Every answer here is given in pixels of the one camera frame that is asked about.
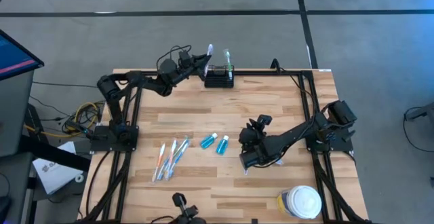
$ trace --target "yellow cable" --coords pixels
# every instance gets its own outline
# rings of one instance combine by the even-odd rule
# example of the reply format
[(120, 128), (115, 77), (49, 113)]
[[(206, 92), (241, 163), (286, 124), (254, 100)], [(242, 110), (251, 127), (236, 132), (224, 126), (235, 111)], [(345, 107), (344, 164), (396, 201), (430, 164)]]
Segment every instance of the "yellow cable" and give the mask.
[[(77, 116), (78, 116), (81, 108), (83, 108), (83, 106), (85, 106), (85, 105), (91, 105), (91, 106), (93, 106), (95, 108), (95, 110), (98, 110), (97, 106), (94, 103), (92, 103), (92, 102), (85, 102), (82, 105), (80, 105), (80, 107), (77, 109), (77, 112), (75, 113), (74, 122), (77, 123)], [(86, 128), (90, 128), (92, 126), (92, 124), (95, 123), (95, 120), (96, 120), (97, 117), (98, 117), (97, 115), (94, 115), (93, 118), (92, 118), (92, 121), (89, 123), (89, 125), (87, 125)], [(27, 125), (24, 125), (24, 127), (27, 130), (31, 130), (33, 132), (36, 131), (36, 129), (34, 129), (34, 128), (30, 127), (30, 126), (27, 126)], [(74, 137), (74, 136), (77, 136), (77, 135), (81, 134), (81, 132), (77, 132), (77, 133), (74, 133), (74, 134), (71, 134), (71, 135), (61, 135), (61, 134), (54, 134), (54, 133), (49, 133), (49, 132), (41, 132), (41, 133), (44, 134), (44, 135), (47, 135), (47, 136), (54, 136), (54, 137), (58, 137), (58, 138), (71, 138), (71, 137)]]

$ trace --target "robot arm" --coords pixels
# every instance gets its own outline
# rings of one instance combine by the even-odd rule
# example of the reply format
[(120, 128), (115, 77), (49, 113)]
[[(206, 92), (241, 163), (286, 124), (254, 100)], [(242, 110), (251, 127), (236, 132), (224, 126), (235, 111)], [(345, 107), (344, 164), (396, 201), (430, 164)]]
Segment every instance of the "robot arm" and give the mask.
[[(329, 118), (323, 112), (329, 109)], [(345, 101), (336, 101), (327, 105), (321, 113), (316, 113), (307, 122), (302, 123), (278, 136), (267, 136), (264, 127), (271, 123), (271, 116), (260, 115), (258, 121), (250, 119), (239, 135), (242, 152), (239, 155), (245, 169), (251, 166), (268, 166), (279, 160), (298, 140), (315, 135), (323, 143), (348, 141), (354, 131), (348, 132), (356, 116)]]
[[(190, 56), (187, 51), (183, 51), (180, 52), (178, 64), (171, 59), (164, 60), (158, 68), (156, 78), (147, 77), (142, 71), (102, 76), (97, 86), (107, 101), (113, 123), (125, 122), (119, 101), (133, 88), (152, 90), (161, 96), (169, 96), (172, 88), (190, 75), (198, 75), (204, 80), (205, 68), (210, 58), (211, 55)], [(116, 81), (126, 81), (127, 85), (120, 89)]]

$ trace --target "toothbrush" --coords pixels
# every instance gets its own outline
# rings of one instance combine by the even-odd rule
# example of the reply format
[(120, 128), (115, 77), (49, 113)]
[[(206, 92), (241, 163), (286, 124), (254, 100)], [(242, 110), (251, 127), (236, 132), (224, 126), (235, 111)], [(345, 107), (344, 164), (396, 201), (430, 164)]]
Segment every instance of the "toothbrush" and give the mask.
[(161, 146), (160, 154), (158, 156), (157, 166), (155, 167), (154, 175), (152, 176), (152, 182), (155, 182), (155, 178), (157, 177), (157, 171), (158, 171), (158, 167), (160, 167), (161, 158), (163, 157), (164, 154), (164, 149), (165, 149), (165, 143)]
[(226, 57), (226, 60), (228, 62), (228, 72), (229, 72), (229, 79), (232, 79), (232, 65), (231, 65), (231, 54), (229, 53), (229, 49), (223, 50), (224, 56)]
[(169, 177), (172, 177), (172, 175), (174, 173), (174, 167), (175, 167), (176, 163), (178, 163), (178, 161), (182, 157), (182, 155), (184, 154), (185, 149), (187, 149), (187, 147), (189, 147), (188, 143), (186, 143), (184, 145), (184, 147), (181, 149), (181, 152), (178, 154), (178, 157), (175, 159), (174, 164), (172, 164), (172, 167), (170, 167), (170, 169), (169, 169)]
[[(182, 142), (181, 146), (179, 146), (179, 148), (176, 150), (175, 152), (175, 156), (178, 155), (179, 151), (182, 149), (182, 147), (189, 141), (189, 138), (186, 136), (184, 142)], [(167, 170), (168, 164), (169, 163), (169, 156), (164, 160), (164, 163), (162, 165), (162, 167), (160, 168), (160, 171), (158, 172), (158, 176), (157, 176), (157, 180), (161, 180), (163, 178), (163, 174), (164, 172)]]
[[(172, 165), (172, 161), (174, 160), (174, 152), (175, 152), (175, 148), (176, 148), (176, 139), (174, 140), (174, 142), (172, 143), (172, 148), (170, 149), (170, 155), (169, 155), (169, 169), (170, 166)], [(166, 170), (164, 173), (164, 178), (166, 180), (169, 179), (169, 170)]]
[[(206, 52), (206, 56), (212, 55), (213, 52), (214, 52), (214, 46), (212, 44), (209, 44), (208, 51)], [(208, 73), (208, 64), (206, 64), (204, 71), (205, 71), (204, 75), (206, 76), (206, 74)]]

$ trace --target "screen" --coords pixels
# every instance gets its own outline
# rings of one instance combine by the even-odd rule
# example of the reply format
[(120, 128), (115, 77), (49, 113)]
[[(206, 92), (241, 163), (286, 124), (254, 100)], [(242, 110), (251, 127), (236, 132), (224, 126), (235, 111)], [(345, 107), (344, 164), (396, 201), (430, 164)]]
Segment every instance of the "screen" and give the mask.
[(38, 62), (0, 35), (0, 78), (38, 66)]

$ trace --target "metal bracket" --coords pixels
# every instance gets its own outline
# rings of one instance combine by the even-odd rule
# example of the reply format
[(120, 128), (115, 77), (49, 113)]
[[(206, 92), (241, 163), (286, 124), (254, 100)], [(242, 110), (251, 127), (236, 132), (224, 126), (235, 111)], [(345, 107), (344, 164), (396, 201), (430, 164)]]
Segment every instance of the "metal bracket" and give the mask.
[[(346, 132), (337, 131), (337, 134), (344, 134)], [(316, 136), (311, 136), (309, 140), (306, 140), (306, 146), (307, 149), (315, 150), (320, 153), (330, 152), (330, 151), (337, 151), (337, 152), (350, 152), (353, 150), (353, 143), (351, 142), (351, 139), (347, 142), (344, 141), (330, 141), (329, 143), (323, 143), (319, 140), (317, 140)]]
[(127, 126), (127, 131), (130, 132), (127, 143), (119, 143), (119, 139), (113, 134), (108, 126), (95, 127), (94, 138), (90, 141), (90, 150), (97, 151), (120, 151), (129, 152), (135, 151), (138, 139), (138, 126)]

